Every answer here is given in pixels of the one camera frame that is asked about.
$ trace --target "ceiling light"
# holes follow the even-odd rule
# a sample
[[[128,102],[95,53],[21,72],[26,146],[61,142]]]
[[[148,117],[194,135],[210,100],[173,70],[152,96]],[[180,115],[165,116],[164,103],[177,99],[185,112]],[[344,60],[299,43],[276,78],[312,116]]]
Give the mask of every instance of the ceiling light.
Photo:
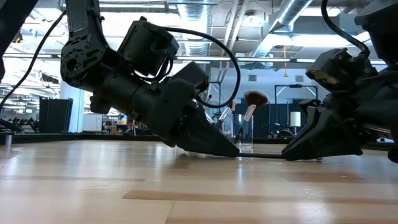
[[[338,16],[345,7],[328,7],[328,15],[330,17]],[[322,16],[320,7],[307,7],[300,16]]]
[[[193,60],[193,61],[229,61],[229,57],[192,57],[192,56],[177,56],[177,60]]]
[[[382,60],[371,60],[372,65],[387,65],[384,61]]]
[[[314,63],[315,59],[297,59],[296,62],[298,62],[298,63]]]
[[[25,106],[4,106],[5,109],[23,110]]]
[[[237,58],[239,62],[290,62],[289,58]]]

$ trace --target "fluorescent light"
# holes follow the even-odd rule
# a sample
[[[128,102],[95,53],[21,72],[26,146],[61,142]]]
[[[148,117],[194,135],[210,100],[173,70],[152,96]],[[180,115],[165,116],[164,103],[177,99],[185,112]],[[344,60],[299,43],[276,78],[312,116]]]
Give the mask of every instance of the fluorescent light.
[[[314,63],[315,59],[297,59],[297,63]]]
[[[344,9],[345,9],[345,7],[327,7],[328,15],[330,17],[337,16]],[[307,7],[300,14],[300,16],[322,16],[322,12],[319,7]]]
[[[229,61],[229,57],[192,57],[192,56],[177,56],[177,60],[193,60],[193,61]]]
[[[387,65],[384,61],[382,60],[371,60],[372,65]]]
[[[23,110],[25,106],[4,106],[5,109]]]
[[[3,55],[4,58],[33,58],[34,54],[13,54],[13,53],[5,53]],[[38,54],[38,59],[42,58],[61,58],[61,55],[57,54]]]
[[[367,41],[367,40],[370,40],[371,39],[371,36],[369,35],[369,32],[362,32],[362,33],[360,33],[360,34],[358,34],[358,35],[356,35],[355,36],[355,39],[357,39],[357,40],[359,40],[359,41],[361,41],[361,42],[365,42],[365,41]]]
[[[290,58],[237,58],[239,62],[290,62]]]

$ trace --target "exposed duct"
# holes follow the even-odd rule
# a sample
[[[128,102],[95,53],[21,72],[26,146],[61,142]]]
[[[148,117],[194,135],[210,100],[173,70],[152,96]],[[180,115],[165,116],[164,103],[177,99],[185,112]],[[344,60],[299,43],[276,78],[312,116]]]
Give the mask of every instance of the exposed duct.
[[[59,0],[61,11],[66,9],[66,0]],[[176,6],[169,6],[165,1],[107,1],[100,0],[99,8],[101,12],[148,12],[148,13],[172,13],[178,14]]]
[[[187,29],[194,29],[202,33],[208,33],[210,20],[210,7],[201,4],[179,4],[178,11]],[[183,34],[184,39],[202,40],[202,37]],[[194,56],[208,55],[209,44],[207,43],[185,43],[187,54]]]
[[[268,33],[284,27],[292,29],[293,23],[299,18],[301,13],[307,8],[313,0],[284,0],[280,6],[280,10],[274,15],[267,16],[264,21],[264,36],[261,44],[252,53],[252,57],[263,58],[267,56],[269,51],[274,47],[272,38]]]

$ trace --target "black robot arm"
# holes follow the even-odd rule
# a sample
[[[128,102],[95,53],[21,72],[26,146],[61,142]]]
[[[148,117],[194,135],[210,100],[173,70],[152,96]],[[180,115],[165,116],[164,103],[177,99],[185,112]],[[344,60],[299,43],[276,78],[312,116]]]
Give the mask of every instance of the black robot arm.
[[[380,137],[398,141],[398,2],[375,0],[357,15],[355,22],[369,32],[377,56],[387,68],[377,72],[368,59],[368,47],[335,26],[322,1],[322,16],[328,26],[361,49],[357,57],[347,49],[321,54],[307,76],[331,93],[323,102],[301,102],[308,123],[282,151],[287,160],[326,156],[361,155],[361,147]],[[398,149],[389,159],[398,162]]]
[[[106,114],[115,108],[146,125],[169,146],[238,156],[239,150],[206,120],[203,107],[193,100],[208,87],[207,74],[192,62],[164,78],[164,68],[178,50],[171,34],[142,17],[131,24],[114,51],[102,32],[98,0],[66,4],[70,33],[62,49],[61,75],[69,85],[93,93],[92,112]]]

